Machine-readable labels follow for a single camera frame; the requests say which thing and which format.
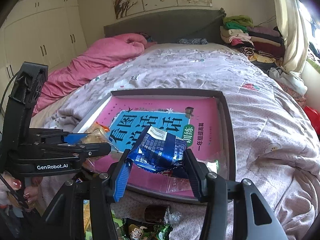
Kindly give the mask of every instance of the blue snack wrapper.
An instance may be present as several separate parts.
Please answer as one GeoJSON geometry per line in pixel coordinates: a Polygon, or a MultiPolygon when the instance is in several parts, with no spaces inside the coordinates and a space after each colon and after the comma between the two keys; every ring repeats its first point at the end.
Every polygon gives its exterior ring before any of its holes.
{"type": "Polygon", "coordinates": [[[128,154],[138,167],[152,173],[182,165],[187,142],[166,131],[146,126],[128,154]]]}

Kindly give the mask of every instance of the plastic wrapper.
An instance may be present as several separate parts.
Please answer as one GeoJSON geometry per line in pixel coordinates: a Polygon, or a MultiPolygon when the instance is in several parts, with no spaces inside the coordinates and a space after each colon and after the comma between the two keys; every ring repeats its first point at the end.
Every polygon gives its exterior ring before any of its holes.
{"type": "Polygon", "coordinates": [[[304,108],[304,112],[310,119],[311,125],[316,130],[317,135],[320,135],[320,113],[309,106],[304,108]]]}
{"type": "Polygon", "coordinates": [[[128,158],[146,171],[159,173],[181,166],[186,148],[187,142],[183,139],[155,127],[146,126],[129,152],[128,158]]]}
{"type": "Polygon", "coordinates": [[[180,212],[171,212],[170,206],[149,205],[144,211],[144,219],[148,223],[178,224],[180,212]]]}
{"type": "Polygon", "coordinates": [[[170,224],[149,224],[123,219],[125,235],[130,240],[169,240],[170,224]]]}
{"type": "MultiPolygon", "coordinates": [[[[93,123],[87,130],[86,133],[89,133],[86,137],[82,138],[78,143],[86,144],[86,143],[109,143],[111,145],[111,152],[109,155],[112,155],[117,160],[120,160],[122,153],[109,141],[107,136],[107,127],[99,125],[98,123],[93,123]]],[[[95,168],[95,161],[103,158],[104,156],[99,157],[91,157],[87,158],[86,161],[82,164],[82,166],[91,171],[91,172],[99,172],[95,168]]]]}

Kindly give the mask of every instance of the black cable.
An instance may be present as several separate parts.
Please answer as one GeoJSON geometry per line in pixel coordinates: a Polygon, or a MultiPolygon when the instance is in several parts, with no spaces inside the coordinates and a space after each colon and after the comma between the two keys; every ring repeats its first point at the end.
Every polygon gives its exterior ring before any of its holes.
{"type": "Polygon", "coordinates": [[[276,19],[276,15],[273,15],[269,20],[267,20],[267,21],[265,21],[265,22],[263,22],[263,23],[269,23],[269,22],[272,22],[272,21],[274,21],[276,19]]]}
{"type": "Polygon", "coordinates": [[[14,76],[12,77],[12,79],[10,79],[9,83],[7,84],[7,87],[6,87],[5,90],[4,90],[4,93],[3,93],[3,96],[2,96],[2,99],[1,99],[1,103],[0,103],[0,111],[2,110],[2,104],[3,104],[4,98],[5,98],[5,94],[7,93],[10,84],[12,83],[12,81],[15,79],[15,77],[16,77],[17,75],[18,75],[18,72],[14,74],[14,76]]]}

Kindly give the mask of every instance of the painted fingernail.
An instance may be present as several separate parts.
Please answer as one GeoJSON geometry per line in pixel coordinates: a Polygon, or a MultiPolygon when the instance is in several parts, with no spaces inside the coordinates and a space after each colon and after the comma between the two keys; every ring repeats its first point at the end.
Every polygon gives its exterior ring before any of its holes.
{"type": "Polygon", "coordinates": [[[18,188],[18,189],[21,188],[21,181],[20,181],[20,180],[14,179],[14,180],[13,180],[13,184],[14,184],[14,187],[15,187],[15,188],[18,188]]]}

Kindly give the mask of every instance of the green label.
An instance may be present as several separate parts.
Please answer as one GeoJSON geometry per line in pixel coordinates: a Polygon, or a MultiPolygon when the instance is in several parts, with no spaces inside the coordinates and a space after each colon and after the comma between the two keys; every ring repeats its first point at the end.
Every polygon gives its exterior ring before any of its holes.
{"type": "Polygon", "coordinates": [[[194,133],[195,133],[195,127],[192,124],[187,124],[183,128],[182,139],[187,141],[188,147],[190,147],[192,145],[194,133]]]}

